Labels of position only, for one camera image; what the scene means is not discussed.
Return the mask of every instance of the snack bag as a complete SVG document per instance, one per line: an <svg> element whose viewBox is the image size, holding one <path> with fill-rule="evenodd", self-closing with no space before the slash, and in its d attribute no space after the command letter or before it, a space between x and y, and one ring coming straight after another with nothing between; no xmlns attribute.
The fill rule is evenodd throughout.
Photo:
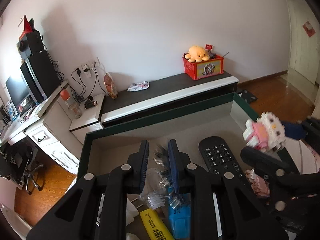
<svg viewBox="0 0 320 240"><path fill-rule="evenodd" d="M106 72L103 83L106 86L106 90L108 91L108 95L111 96L112 99L116 99L118 96L118 90L116 88L116 85L111 77L111 75Z"/></svg>

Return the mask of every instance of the plastic bag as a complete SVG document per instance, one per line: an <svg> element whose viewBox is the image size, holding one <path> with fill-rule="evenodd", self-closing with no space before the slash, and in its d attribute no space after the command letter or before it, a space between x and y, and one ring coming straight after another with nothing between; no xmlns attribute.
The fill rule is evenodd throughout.
<svg viewBox="0 0 320 240"><path fill-rule="evenodd" d="M118 90L111 75L108 72L106 72L103 78L103 83L106 87L106 90L108 91L108 95L111 96L112 99L116 99L118 96Z"/></svg>
<svg viewBox="0 0 320 240"><path fill-rule="evenodd" d="M140 90L147 89L148 87L149 87L149 82L147 82L147 81L144 81L144 82L141 82L141 83L133 83L128 88L128 92L140 91Z"/></svg>

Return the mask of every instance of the remote control button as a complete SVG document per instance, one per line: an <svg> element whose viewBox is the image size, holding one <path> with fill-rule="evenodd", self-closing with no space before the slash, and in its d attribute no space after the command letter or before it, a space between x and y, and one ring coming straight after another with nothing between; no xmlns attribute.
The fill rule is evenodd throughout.
<svg viewBox="0 0 320 240"><path fill-rule="evenodd" d="M236 169L236 168L239 168L239 164L236 163L236 162L234 162L232 165L234 166L235 169Z"/></svg>

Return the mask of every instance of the plastic bottle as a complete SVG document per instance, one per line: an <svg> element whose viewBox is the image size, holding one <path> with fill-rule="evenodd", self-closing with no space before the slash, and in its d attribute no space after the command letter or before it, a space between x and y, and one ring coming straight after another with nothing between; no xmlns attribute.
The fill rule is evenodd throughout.
<svg viewBox="0 0 320 240"><path fill-rule="evenodd" d="M60 92L60 96L66 103L68 109L76 114L75 119L78 119L82 115L82 111L79 108L79 104L73 98L70 97L70 94L66 89L63 89Z"/></svg>

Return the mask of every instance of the box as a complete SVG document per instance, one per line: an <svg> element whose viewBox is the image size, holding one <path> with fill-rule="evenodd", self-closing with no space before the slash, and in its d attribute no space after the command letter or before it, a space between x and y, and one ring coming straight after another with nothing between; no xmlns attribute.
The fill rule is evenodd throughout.
<svg viewBox="0 0 320 240"><path fill-rule="evenodd" d="M78 178L87 172L102 175L127 162L128 156L139 150L141 140L149 142L148 169L156 168L153 160L157 145L167 146L169 139L175 139L181 152L189 155L191 162L207 167L198 149L199 142L209 136L222 137L240 164L242 170L251 169L240 158L240 151L246 146L242 133L245 122L256 120L258 115L236 93L209 98L187 105L175 105L169 110L145 115L141 118L116 124L87 133L81 154ZM138 208L143 211L146 205ZM168 229L171 229L170 214L164 215ZM140 216L126 227L140 240L150 240Z"/></svg>
<svg viewBox="0 0 320 240"><path fill-rule="evenodd" d="M183 55L184 72L193 80L210 77L223 73L223 57L216 55L208 61L190 63Z"/></svg>

